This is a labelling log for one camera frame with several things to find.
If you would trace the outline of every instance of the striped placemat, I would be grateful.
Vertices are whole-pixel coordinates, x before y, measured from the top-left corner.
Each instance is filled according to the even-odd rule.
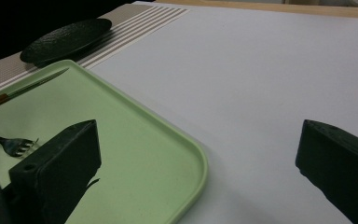
[[[178,19],[188,9],[176,7],[151,7],[126,4],[106,13],[101,18],[112,21],[113,26],[99,44],[85,55],[71,58],[90,69],[127,46],[140,40],[164,25]],[[0,90],[18,82],[40,68],[20,60],[20,52],[0,60]]]

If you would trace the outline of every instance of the tray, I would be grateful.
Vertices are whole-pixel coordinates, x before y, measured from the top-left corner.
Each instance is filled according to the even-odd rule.
[[[39,138],[96,119],[102,166],[67,223],[173,223],[201,195],[208,174],[200,144],[71,60],[53,63],[11,90],[68,71],[0,105],[0,135]],[[0,185],[20,159],[0,148]]]

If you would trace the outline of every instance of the fork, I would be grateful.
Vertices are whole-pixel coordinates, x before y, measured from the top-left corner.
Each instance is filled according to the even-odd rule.
[[[11,138],[7,139],[0,136],[0,145],[4,148],[7,155],[11,157],[20,157],[29,149],[31,149],[37,142],[23,138]]]

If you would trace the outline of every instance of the black object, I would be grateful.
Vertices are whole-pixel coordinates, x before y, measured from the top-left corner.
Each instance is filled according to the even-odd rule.
[[[96,121],[66,128],[9,170],[0,223],[65,223],[100,166]]]
[[[358,223],[358,137],[306,119],[296,166],[352,223]]]
[[[86,50],[98,42],[110,30],[108,19],[78,21],[46,35],[26,47],[20,59],[25,63],[47,64],[69,59],[75,53]]]

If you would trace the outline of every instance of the white table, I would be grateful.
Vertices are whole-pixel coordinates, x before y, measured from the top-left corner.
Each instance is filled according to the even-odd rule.
[[[295,158],[304,119],[358,136],[358,19],[185,8],[91,69],[205,145],[181,223],[350,223]]]

